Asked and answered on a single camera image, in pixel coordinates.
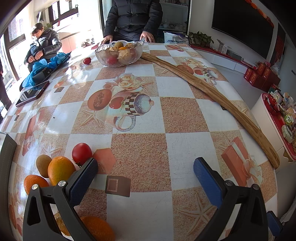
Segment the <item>wooden stick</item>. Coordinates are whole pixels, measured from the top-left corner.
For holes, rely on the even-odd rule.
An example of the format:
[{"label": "wooden stick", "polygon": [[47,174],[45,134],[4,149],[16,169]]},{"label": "wooden stick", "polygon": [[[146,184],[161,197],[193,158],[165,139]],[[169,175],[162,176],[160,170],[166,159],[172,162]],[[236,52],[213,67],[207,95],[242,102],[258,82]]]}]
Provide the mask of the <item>wooden stick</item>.
[{"label": "wooden stick", "polygon": [[238,108],[236,108],[224,95],[222,95],[218,90],[211,87],[209,84],[204,82],[203,80],[195,77],[194,75],[179,69],[178,67],[163,61],[156,56],[143,52],[142,59],[148,60],[150,62],[156,63],[159,66],[173,72],[179,77],[186,80],[188,83],[192,84],[196,88],[200,89],[204,93],[206,93],[209,97],[211,97],[214,101],[219,103],[225,109],[227,109],[249,132],[249,134],[254,138],[254,140],[259,144],[259,146],[263,149],[272,166],[277,169],[279,167],[279,156],[276,153],[273,146],[270,144],[266,136],[262,133],[262,131],[251,121],[244,113],[242,113]]}]

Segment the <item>black puffer jacket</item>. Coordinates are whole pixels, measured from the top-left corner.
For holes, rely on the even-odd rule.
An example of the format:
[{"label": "black puffer jacket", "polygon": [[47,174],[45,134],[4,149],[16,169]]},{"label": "black puffer jacket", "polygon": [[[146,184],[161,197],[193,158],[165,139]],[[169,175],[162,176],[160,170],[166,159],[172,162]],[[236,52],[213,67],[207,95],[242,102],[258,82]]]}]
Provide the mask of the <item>black puffer jacket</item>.
[{"label": "black puffer jacket", "polygon": [[27,53],[24,63],[28,63],[29,57],[32,55],[35,57],[37,52],[42,50],[42,58],[50,59],[57,55],[57,51],[62,47],[62,42],[59,38],[59,34],[52,28],[44,30],[39,39],[35,39],[30,45],[30,50]]},{"label": "black puffer jacket", "polygon": [[142,30],[155,34],[162,17],[159,0],[113,0],[104,37],[113,35],[115,27],[127,32]]}]

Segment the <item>potted plant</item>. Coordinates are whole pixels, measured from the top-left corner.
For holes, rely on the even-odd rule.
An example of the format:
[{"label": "potted plant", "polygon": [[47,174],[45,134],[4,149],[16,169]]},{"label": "potted plant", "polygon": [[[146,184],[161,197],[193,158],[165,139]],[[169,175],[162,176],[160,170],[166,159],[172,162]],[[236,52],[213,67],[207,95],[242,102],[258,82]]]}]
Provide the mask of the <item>potted plant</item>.
[{"label": "potted plant", "polygon": [[196,34],[189,32],[189,38],[192,44],[199,45],[201,47],[210,47],[210,43],[214,43],[211,36],[203,34],[202,32],[197,32]]}]

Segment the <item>fruit bowl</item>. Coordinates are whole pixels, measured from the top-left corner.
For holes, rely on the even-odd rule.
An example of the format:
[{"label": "fruit bowl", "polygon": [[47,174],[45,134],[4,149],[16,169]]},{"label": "fruit bowl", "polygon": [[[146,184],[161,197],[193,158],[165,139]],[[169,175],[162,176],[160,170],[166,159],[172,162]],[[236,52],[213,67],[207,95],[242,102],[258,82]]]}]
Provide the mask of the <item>fruit bowl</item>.
[{"label": "fruit bowl", "polygon": [[[117,47],[115,47],[115,44],[118,42],[121,42],[124,47],[128,46],[129,48],[119,50]],[[121,40],[99,46],[95,50],[95,54],[101,64],[108,67],[120,67],[136,62],[141,57],[143,49],[144,42],[142,41],[127,42]]]}]

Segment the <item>black tv screen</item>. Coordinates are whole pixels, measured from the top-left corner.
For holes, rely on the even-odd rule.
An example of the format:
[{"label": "black tv screen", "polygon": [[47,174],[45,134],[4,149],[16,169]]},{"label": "black tv screen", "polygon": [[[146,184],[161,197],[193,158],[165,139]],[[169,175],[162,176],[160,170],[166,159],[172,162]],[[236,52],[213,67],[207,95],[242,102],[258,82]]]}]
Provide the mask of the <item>black tv screen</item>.
[{"label": "black tv screen", "polygon": [[236,38],[267,58],[274,29],[245,0],[215,0],[212,28]]}]

